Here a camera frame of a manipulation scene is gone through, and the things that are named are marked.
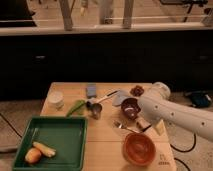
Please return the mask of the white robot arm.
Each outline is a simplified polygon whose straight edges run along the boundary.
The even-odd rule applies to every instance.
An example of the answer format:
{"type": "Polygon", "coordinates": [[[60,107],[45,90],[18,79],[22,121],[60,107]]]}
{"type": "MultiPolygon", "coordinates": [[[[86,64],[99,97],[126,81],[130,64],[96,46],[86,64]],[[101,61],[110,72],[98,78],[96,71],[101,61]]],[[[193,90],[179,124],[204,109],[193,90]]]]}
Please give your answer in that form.
{"type": "Polygon", "coordinates": [[[170,121],[213,142],[213,112],[180,105],[169,100],[170,88],[155,82],[138,99],[142,112],[170,121]]]}

